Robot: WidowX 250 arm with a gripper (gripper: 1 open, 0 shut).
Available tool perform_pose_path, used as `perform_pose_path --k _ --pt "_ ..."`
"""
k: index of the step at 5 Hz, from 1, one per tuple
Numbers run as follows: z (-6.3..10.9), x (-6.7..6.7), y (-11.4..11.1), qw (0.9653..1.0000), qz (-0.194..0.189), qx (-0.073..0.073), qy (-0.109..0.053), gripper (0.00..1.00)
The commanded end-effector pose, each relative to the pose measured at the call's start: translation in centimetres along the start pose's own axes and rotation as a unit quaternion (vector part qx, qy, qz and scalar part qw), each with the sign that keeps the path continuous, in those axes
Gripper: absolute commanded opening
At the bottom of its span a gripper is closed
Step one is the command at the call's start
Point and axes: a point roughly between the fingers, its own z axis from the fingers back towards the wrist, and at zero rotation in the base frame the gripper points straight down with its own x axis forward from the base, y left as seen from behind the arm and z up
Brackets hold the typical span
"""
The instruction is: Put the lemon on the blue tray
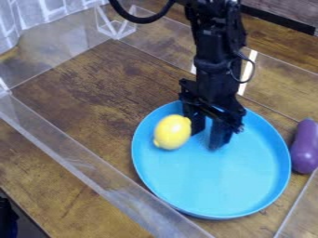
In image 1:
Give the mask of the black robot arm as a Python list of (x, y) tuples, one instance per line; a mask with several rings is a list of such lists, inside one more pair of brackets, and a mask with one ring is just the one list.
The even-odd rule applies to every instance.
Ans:
[(242, 130), (246, 115), (237, 99), (245, 59), (239, 50), (246, 46), (239, 0), (187, 0), (186, 18), (197, 46), (197, 79), (179, 81), (179, 99), (192, 134), (213, 120), (209, 149), (215, 151)]

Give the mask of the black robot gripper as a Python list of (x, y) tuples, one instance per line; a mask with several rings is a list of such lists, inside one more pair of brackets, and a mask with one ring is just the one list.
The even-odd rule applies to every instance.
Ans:
[(195, 59), (194, 65), (197, 80), (179, 81), (179, 99), (184, 117), (191, 122), (191, 135), (205, 130), (206, 116), (215, 118), (209, 140), (209, 149), (215, 151), (243, 130), (242, 117), (246, 111), (237, 99), (242, 61), (230, 59), (215, 63), (207, 59)]

